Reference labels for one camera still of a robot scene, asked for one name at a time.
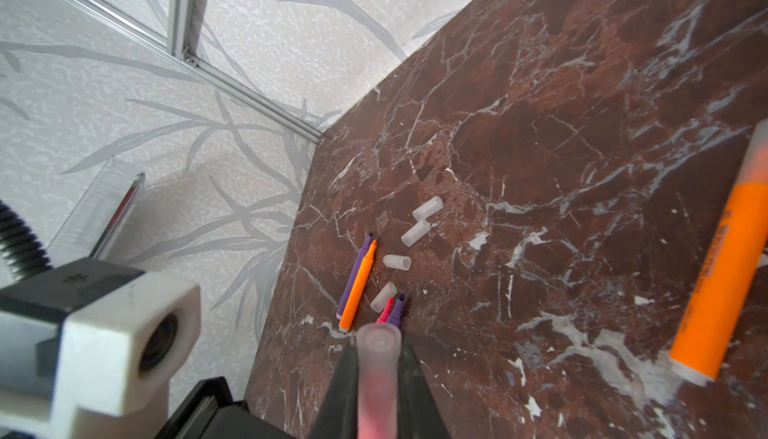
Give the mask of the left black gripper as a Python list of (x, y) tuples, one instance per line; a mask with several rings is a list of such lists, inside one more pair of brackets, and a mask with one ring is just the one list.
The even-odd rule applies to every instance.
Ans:
[(290, 438), (235, 401), (223, 376), (199, 381), (160, 431), (157, 439)]

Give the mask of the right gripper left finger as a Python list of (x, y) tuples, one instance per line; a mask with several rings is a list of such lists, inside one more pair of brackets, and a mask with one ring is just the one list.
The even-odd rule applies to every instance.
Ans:
[(337, 362), (309, 438), (358, 437), (358, 378), (357, 347), (348, 344)]

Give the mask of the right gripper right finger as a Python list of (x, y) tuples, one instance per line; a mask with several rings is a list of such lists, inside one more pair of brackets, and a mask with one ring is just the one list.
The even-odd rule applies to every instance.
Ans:
[(397, 437), (449, 438), (413, 346), (405, 343), (398, 359)]

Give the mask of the red pink marker pen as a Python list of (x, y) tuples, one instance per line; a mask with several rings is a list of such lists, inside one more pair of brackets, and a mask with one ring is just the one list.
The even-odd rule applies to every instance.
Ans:
[(365, 325), (356, 335), (358, 438), (397, 437), (401, 341), (400, 330), (388, 323)]

